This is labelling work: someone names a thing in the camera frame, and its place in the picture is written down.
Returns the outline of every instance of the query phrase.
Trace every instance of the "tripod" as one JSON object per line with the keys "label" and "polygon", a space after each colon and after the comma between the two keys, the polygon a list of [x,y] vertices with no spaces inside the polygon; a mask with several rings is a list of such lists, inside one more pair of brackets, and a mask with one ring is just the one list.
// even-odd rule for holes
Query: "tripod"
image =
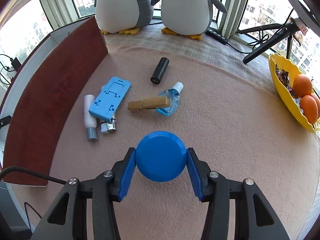
{"label": "tripod", "polygon": [[295,24],[295,22],[286,23],[284,25],[282,24],[268,24],[268,25],[262,25],[257,26],[249,29],[245,29],[242,31],[237,31],[239,34],[245,34],[245,33],[251,33],[251,32],[258,32],[259,30],[275,30],[279,29],[270,39],[268,39],[266,42],[262,43],[257,49],[255,49],[253,52],[248,54],[244,57],[243,63],[247,64],[251,60],[255,59],[257,56],[265,52],[267,49],[270,49],[272,46],[276,45],[280,41],[282,41],[285,38],[288,38],[287,41],[287,59],[290,58],[291,53],[291,47],[292,47],[292,36],[298,32],[300,29]]}

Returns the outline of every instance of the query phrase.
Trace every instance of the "blue bottle cap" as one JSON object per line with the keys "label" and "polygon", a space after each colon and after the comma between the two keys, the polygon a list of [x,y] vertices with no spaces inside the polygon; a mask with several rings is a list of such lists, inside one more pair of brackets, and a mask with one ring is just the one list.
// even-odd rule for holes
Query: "blue bottle cap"
{"label": "blue bottle cap", "polygon": [[174,134],[157,131],[145,136],[136,149],[140,172],[153,181],[176,178],[187,164],[187,149]]}

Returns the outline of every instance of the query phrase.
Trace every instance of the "power outlet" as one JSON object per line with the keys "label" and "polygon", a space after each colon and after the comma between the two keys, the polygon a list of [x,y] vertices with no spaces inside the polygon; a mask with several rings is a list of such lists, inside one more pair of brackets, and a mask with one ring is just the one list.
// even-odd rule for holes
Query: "power outlet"
{"label": "power outlet", "polygon": [[219,31],[217,31],[211,27],[208,28],[208,30],[205,32],[205,34],[213,37],[214,39],[216,39],[217,41],[219,41],[223,45],[226,45],[229,41],[229,39],[226,39],[225,37],[223,37]]}

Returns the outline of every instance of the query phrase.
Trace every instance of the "yellow bowl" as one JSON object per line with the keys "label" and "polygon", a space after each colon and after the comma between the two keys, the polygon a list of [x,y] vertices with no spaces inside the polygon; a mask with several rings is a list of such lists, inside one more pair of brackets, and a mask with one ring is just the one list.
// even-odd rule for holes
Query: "yellow bowl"
{"label": "yellow bowl", "polygon": [[277,53],[271,54],[269,56],[269,70],[275,87],[285,103],[291,114],[297,119],[297,121],[309,132],[316,133],[320,130],[320,122],[318,119],[314,126],[308,122],[307,118],[301,114],[299,106],[295,103],[292,96],[290,95],[287,88],[280,82],[276,76],[276,65],[279,70],[284,70],[289,72],[290,86],[292,87],[293,81],[298,74],[302,74],[298,67],[294,65],[290,60],[286,59],[283,56],[280,56]]}

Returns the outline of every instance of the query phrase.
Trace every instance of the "yellow penguin foot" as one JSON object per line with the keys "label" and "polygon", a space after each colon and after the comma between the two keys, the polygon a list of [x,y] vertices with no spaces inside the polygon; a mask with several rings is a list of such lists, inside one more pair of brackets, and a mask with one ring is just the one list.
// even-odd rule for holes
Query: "yellow penguin foot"
{"label": "yellow penguin foot", "polygon": [[186,35],[186,37],[189,37],[192,40],[197,39],[198,41],[202,41],[202,35],[198,34],[198,35]]}
{"label": "yellow penguin foot", "polygon": [[138,31],[140,30],[140,28],[135,28],[135,29],[128,29],[128,30],[123,30],[123,31],[119,31],[119,34],[131,34],[131,35],[135,35],[138,33]]}
{"label": "yellow penguin foot", "polygon": [[101,30],[101,33],[102,33],[103,35],[108,35],[108,34],[109,34],[108,32],[106,32],[106,31],[104,31],[104,30]]}
{"label": "yellow penguin foot", "polygon": [[177,33],[175,33],[174,31],[168,29],[168,28],[163,28],[161,30],[162,33],[166,33],[166,34],[172,34],[172,35],[178,35]]}

